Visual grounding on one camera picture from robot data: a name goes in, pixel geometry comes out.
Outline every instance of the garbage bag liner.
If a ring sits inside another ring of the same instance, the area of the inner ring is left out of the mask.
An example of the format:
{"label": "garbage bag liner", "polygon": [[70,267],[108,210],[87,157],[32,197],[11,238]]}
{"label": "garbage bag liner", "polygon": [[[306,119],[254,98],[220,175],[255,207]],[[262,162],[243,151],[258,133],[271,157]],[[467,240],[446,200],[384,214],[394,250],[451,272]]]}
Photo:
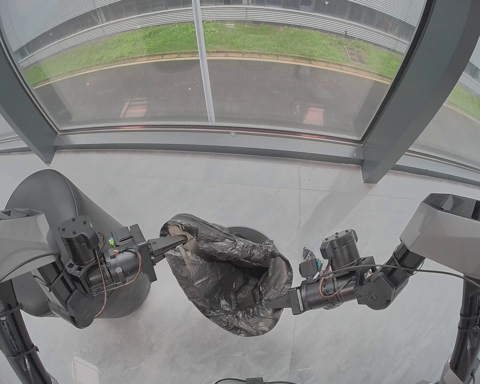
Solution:
{"label": "garbage bag liner", "polygon": [[287,294],[293,273],[271,241],[257,244],[189,214],[165,223],[160,236],[168,235],[189,239],[165,256],[183,292],[205,317],[239,336],[273,329],[282,309],[265,303]]}

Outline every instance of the grass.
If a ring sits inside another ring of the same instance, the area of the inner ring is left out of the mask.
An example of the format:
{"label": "grass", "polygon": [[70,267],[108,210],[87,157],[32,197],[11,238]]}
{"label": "grass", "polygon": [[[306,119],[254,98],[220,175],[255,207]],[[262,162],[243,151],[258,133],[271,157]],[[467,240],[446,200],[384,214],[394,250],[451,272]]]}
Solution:
{"label": "grass", "polygon": [[[303,56],[312,60],[333,61],[357,66],[393,78],[402,57],[359,40],[310,29],[280,27],[267,24],[204,22],[207,51],[226,50]],[[348,60],[345,45],[358,49],[365,64]],[[123,32],[99,41],[67,49],[25,70],[28,81],[35,85],[82,69],[101,67],[115,60],[166,53],[197,52],[193,23],[153,26]],[[480,119],[480,98],[456,86],[448,101]]]}

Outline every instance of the asphalt road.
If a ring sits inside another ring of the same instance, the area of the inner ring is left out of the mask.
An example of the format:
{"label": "asphalt road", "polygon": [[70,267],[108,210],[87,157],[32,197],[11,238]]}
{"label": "asphalt road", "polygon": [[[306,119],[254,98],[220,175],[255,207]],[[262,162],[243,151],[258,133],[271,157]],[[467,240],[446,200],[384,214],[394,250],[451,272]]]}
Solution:
{"label": "asphalt road", "polygon": [[[348,73],[275,61],[209,59],[220,123],[280,126],[360,138],[388,88]],[[102,70],[36,89],[60,127],[207,122],[198,60]],[[414,149],[480,167],[480,126],[443,106]]]}

